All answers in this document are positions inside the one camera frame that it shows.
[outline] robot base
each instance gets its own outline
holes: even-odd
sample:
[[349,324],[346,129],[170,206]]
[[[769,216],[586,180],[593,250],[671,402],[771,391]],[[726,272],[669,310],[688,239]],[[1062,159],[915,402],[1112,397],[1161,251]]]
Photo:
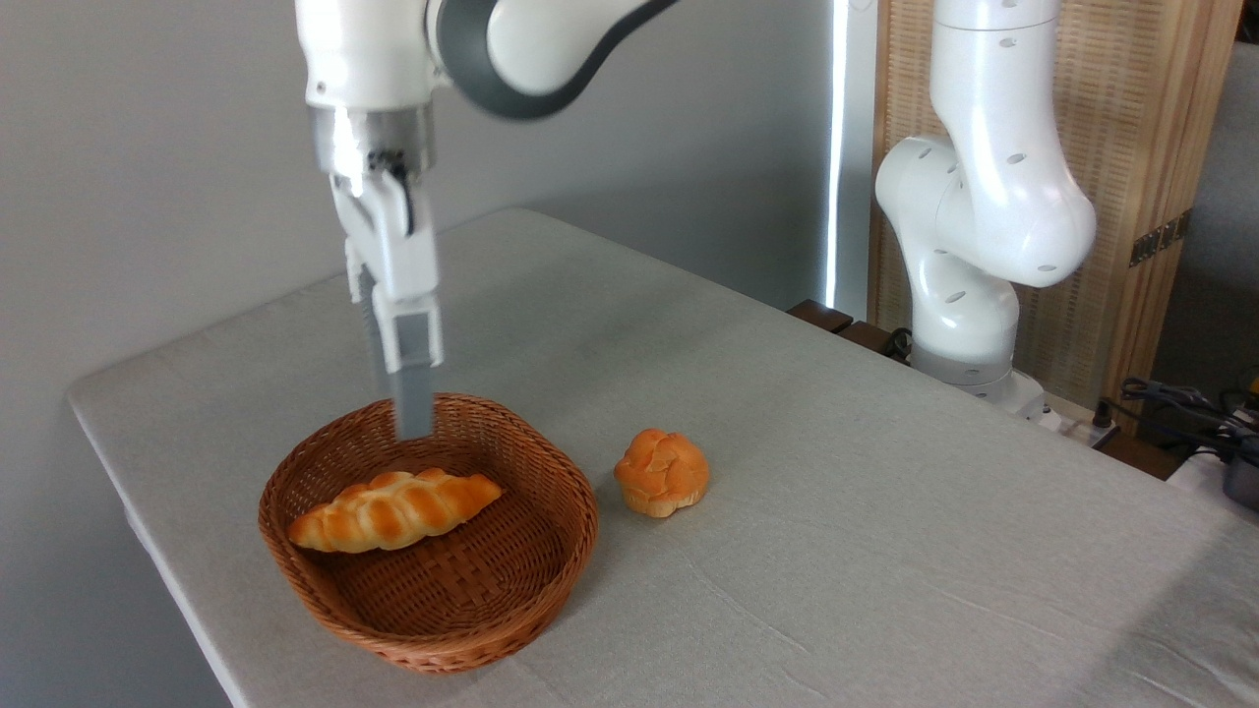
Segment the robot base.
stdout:
[[991,383],[954,385],[1034,423],[1040,423],[1045,414],[1045,389],[1036,383],[1036,379],[1022,372],[1010,369],[1006,375]]

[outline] wooden block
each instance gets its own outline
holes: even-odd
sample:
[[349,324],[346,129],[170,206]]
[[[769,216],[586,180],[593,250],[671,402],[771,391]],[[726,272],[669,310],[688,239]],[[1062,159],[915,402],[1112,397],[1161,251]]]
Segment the wooden block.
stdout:
[[891,333],[884,331],[869,323],[854,323],[841,331],[840,336],[879,354],[886,351],[888,343],[891,341]]
[[816,300],[805,300],[799,305],[787,310],[787,314],[833,334],[838,334],[852,324],[851,315],[832,310]]

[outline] basket rim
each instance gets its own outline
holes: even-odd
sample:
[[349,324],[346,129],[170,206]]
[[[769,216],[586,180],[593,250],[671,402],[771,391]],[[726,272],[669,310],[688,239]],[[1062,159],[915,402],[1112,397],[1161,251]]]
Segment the basket rim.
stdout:
[[546,440],[545,436],[538,432],[536,428],[500,403],[466,393],[437,393],[434,398],[485,408],[486,411],[500,416],[504,421],[516,427],[519,432],[538,443],[541,452],[556,462],[562,474],[573,476],[578,481],[578,496],[583,506],[589,511],[588,514],[584,514],[587,517],[587,533],[578,539],[577,547],[569,557],[564,558],[559,573],[543,586],[538,593],[528,601],[512,606],[500,617],[473,627],[443,634],[397,634],[378,630],[366,626],[363,622],[353,621],[349,617],[337,615],[326,602],[322,601],[325,593],[317,592],[311,583],[307,582],[306,573],[298,562],[298,558],[305,554],[305,551],[298,549],[292,542],[290,542],[287,534],[281,529],[282,523],[279,520],[279,506],[274,503],[279,494],[276,480],[281,476],[282,471],[291,469],[297,460],[307,455],[312,455],[317,452],[321,446],[327,445],[334,437],[334,433],[336,433],[340,428],[353,427],[363,417],[374,414],[380,407],[392,406],[393,402],[388,398],[375,401],[326,423],[298,442],[279,462],[271,477],[268,477],[267,484],[263,488],[262,498],[259,499],[258,525],[262,532],[263,540],[271,549],[271,553],[282,573],[290,583],[297,586],[295,590],[298,590],[298,598],[320,621],[320,624],[342,639],[360,645],[370,645],[373,650],[392,649],[413,651],[417,646],[423,646],[426,654],[453,654],[483,646],[487,639],[492,640],[494,637],[509,637],[511,635],[520,634],[522,630],[526,630],[538,622],[538,615],[546,615],[546,612],[539,614],[536,611],[539,607],[563,605],[567,601],[573,587],[577,585],[577,581],[584,572],[585,566],[589,564],[594,544],[598,538],[599,523],[594,491],[590,488],[589,479],[580,470],[580,467],[578,467],[572,459],[568,457],[568,455],[555,447],[549,440]]

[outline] wooden panel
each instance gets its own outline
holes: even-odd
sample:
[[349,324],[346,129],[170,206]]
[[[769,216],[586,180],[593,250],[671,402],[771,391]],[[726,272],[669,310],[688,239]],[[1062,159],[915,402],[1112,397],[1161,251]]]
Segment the wooden panel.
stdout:
[[[1241,0],[1065,0],[1054,101],[1068,163],[1098,212],[1093,252],[1058,286],[1016,287],[1015,364],[1092,406],[1148,374],[1180,246],[1137,268],[1133,242],[1192,204]],[[876,144],[942,134],[929,105],[932,0],[889,0],[885,112]],[[871,234],[871,314],[908,326],[909,290],[890,224]]]

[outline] braided bread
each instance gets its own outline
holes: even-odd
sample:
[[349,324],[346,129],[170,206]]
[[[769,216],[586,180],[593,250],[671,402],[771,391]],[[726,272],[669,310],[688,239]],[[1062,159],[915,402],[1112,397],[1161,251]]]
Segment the braided bread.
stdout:
[[418,475],[384,472],[297,518],[288,539],[325,552],[394,551],[449,532],[501,495],[483,475],[456,477],[437,467]]

